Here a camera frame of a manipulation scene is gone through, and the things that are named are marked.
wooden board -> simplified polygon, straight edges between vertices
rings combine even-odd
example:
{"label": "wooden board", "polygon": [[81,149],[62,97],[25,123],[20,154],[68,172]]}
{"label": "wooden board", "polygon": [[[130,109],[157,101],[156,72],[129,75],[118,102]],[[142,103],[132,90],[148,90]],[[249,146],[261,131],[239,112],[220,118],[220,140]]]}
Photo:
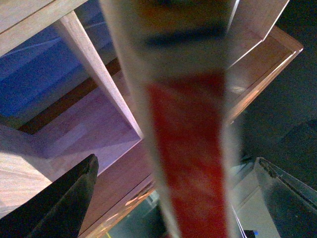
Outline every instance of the wooden board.
{"label": "wooden board", "polygon": [[51,184],[39,172],[47,165],[35,145],[32,136],[0,125],[0,218]]}
{"label": "wooden board", "polygon": [[98,88],[34,135],[1,125],[0,217],[88,155],[98,157],[101,174],[139,141]]}
{"label": "wooden board", "polygon": [[237,118],[302,49],[298,41],[274,27],[264,42],[231,67],[232,105],[227,122]]}
{"label": "wooden board", "polygon": [[114,106],[143,138],[142,131],[74,11],[54,23],[55,29]]}
{"label": "wooden board", "polygon": [[232,48],[229,52],[229,68],[263,41],[259,35],[249,30],[244,25],[233,25],[229,37]]}
{"label": "wooden board", "polygon": [[140,192],[131,194],[131,190],[152,172],[148,165],[148,156],[142,141],[98,176],[94,194],[79,234],[92,225],[96,227],[95,221],[104,216],[127,194],[130,194],[131,199]]}
{"label": "wooden board", "polygon": [[[112,60],[110,63],[106,65],[106,68],[109,71],[110,75],[114,76],[116,73],[120,71],[120,65],[118,60]],[[120,92],[124,91],[125,89],[122,88],[122,83],[119,82],[120,80],[124,80],[124,78],[120,78],[118,76],[116,76],[115,78],[117,81],[115,82],[115,84],[121,86],[121,89],[119,88]],[[69,109],[83,97],[88,95],[90,92],[95,90],[97,87],[98,85],[94,82],[92,78],[86,79],[83,83],[81,83],[76,88],[65,94],[58,101],[56,101],[48,108],[46,108],[44,111],[42,111],[40,114],[38,114],[33,119],[19,127],[18,130],[28,134],[35,134],[37,131],[42,129],[45,125],[50,123],[52,120],[54,120],[60,114],[65,112],[67,109]]]}
{"label": "wooden board", "polygon": [[0,33],[38,11],[53,0],[2,0]]}
{"label": "wooden board", "polygon": [[[17,47],[22,42],[31,38],[36,33],[48,27],[53,22],[57,21],[86,1],[87,0],[53,0],[49,4],[28,15],[23,20],[20,20],[16,24],[5,29],[0,34],[0,56]],[[21,1],[19,0],[14,0],[12,3],[8,0],[5,2],[6,3],[4,5],[1,5],[1,10],[3,11],[12,9],[13,6],[17,5],[17,3],[21,5]],[[38,4],[38,1],[35,0],[28,0],[27,2]],[[37,6],[31,7],[30,5],[28,5],[28,7],[30,7],[31,10],[26,10],[25,12],[27,12],[27,14],[38,8]],[[18,11],[20,11],[19,9],[20,7],[16,8],[17,12],[2,13],[8,17],[7,26],[19,19],[19,17],[17,17]]]}
{"label": "wooden board", "polygon": [[97,88],[34,134],[56,180],[90,154],[99,160],[99,174],[132,148],[140,137]]}
{"label": "wooden board", "polygon": [[241,24],[264,40],[288,2],[289,0],[240,0],[233,24]]}

